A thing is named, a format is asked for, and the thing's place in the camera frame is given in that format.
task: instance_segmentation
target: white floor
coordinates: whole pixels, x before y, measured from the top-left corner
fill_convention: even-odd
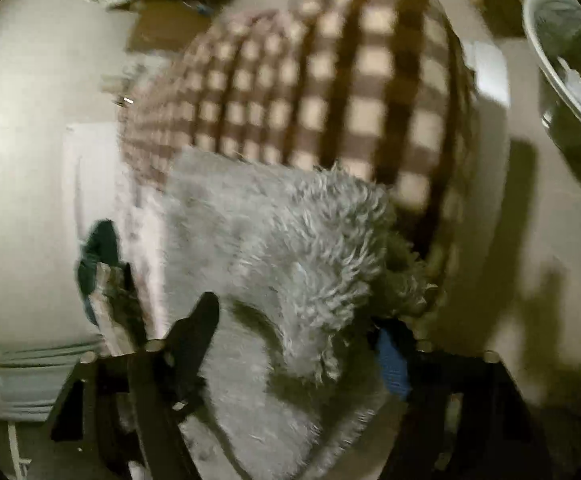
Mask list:
[[[287,0],[239,0],[234,10]],[[464,40],[487,40],[467,0],[441,0]],[[69,123],[114,121],[98,91],[120,73],[134,20],[84,0],[0,3],[0,342],[88,331],[62,223],[61,144]],[[524,40],[500,44],[511,74],[511,174],[478,300],[443,314],[448,348],[496,349],[535,402],[581,409],[581,185],[538,117]]]

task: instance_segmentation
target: plaid blanket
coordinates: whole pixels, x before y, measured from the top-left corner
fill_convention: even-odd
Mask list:
[[[123,158],[157,190],[185,145],[302,169],[338,161],[391,189],[395,227],[440,284],[471,174],[470,81],[438,0],[295,0],[215,23],[131,96]]]

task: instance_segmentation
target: fluffy gray rug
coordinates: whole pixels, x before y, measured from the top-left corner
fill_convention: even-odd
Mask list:
[[[182,427],[202,478],[319,478],[387,396],[365,339],[370,316],[420,305],[426,289],[390,232],[387,192],[337,168],[189,149],[166,195],[172,319],[206,290],[221,300],[202,369],[208,408]],[[387,287],[388,246],[404,270]],[[369,301],[381,282],[398,304]]]

